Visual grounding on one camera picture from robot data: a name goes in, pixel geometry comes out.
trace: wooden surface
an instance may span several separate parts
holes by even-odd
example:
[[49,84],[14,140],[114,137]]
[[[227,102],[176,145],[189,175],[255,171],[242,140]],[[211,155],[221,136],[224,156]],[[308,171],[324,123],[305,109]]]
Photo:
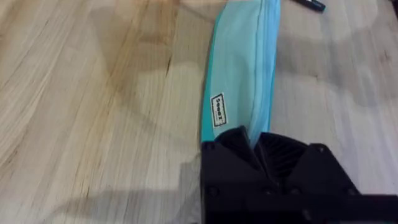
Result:
[[[272,131],[398,193],[398,22],[387,0],[282,1]],[[203,81],[222,2],[0,1],[0,222],[200,219]]]

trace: teal fabric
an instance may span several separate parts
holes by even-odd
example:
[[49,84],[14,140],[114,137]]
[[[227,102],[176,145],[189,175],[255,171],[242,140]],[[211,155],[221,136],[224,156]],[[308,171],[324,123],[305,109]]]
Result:
[[203,99],[202,142],[244,126],[253,146],[269,130],[279,17],[280,0],[228,2],[218,16]]

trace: light blue fabric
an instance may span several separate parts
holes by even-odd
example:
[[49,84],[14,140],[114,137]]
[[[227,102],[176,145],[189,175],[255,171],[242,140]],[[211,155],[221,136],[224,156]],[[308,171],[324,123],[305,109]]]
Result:
[[280,0],[228,2],[218,16],[203,102],[202,142],[245,126],[254,146],[260,133],[269,130],[279,18]]

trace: label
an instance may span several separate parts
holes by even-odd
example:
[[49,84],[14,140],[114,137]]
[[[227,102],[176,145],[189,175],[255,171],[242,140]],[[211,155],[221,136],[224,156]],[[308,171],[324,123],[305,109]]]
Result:
[[211,98],[211,113],[213,115],[213,127],[220,127],[227,123],[224,93]]

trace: black plastic device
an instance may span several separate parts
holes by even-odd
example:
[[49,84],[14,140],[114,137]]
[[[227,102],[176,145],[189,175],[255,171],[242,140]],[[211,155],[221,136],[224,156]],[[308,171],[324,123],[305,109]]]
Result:
[[323,144],[263,133],[255,150],[244,128],[201,151],[204,224],[394,223],[395,195],[361,195]]

